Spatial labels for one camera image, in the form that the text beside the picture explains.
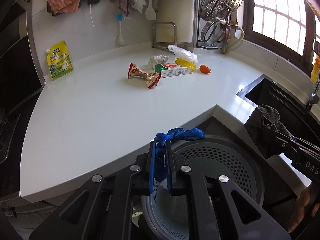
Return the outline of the person's right hand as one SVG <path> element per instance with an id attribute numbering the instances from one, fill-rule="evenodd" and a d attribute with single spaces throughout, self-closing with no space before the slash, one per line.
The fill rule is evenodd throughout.
<path id="1" fill-rule="evenodd" d="M 305 216 L 306 207 L 311 204 L 311 189 L 314 188 L 313 183 L 306 187 L 300 196 L 296 199 L 295 209 L 289 220 L 288 233 L 292 233 Z"/>

